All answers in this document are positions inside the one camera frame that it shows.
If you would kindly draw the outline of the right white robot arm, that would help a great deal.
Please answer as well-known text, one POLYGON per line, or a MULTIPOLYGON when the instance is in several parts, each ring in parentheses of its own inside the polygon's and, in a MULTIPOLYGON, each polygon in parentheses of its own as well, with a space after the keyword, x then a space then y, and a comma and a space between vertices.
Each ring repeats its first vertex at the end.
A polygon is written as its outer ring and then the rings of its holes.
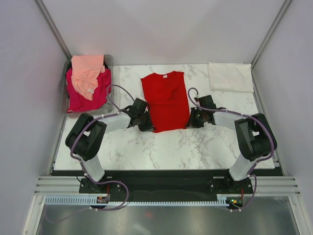
POLYGON ((226 127, 235 131, 240 155, 228 170, 224 187, 234 193, 242 186, 241 180, 250 176, 259 162, 273 157, 277 141, 262 113, 244 115, 224 107, 216 107, 211 95, 191 99, 195 107, 191 108, 187 127, 202 128, 205 123, 226 127))

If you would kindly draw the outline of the red t shirt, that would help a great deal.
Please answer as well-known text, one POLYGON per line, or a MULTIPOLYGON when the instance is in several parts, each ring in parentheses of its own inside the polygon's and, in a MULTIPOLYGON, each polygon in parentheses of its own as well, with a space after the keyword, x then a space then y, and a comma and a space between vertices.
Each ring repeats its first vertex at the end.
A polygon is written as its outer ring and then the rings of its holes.
POLYGON ((152 73, 141 79, 145 100, 154 125, 160 133, 185 129, 189 121, 189 103, 184 73, 172 71, 167 74, 152 73))

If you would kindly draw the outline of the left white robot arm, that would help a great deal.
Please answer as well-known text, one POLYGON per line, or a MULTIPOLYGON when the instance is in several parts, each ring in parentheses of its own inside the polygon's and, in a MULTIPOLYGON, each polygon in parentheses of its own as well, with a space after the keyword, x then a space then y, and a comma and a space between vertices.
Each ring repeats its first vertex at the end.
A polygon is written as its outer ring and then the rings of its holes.
POLYGON ((77 160, 84 175, 91 180, 90 187, 96 192, 107 188, 103 178, 105 170, 100 164, 98 151, 104 135, 119 129, 137 126, 141 132, 153 131, 150 105, 142 99, 135 99, 132 105, 118 110, 117 113, 98 117, 83 113, 69 132, 65 144, 70 149, 70 156, 77 160))

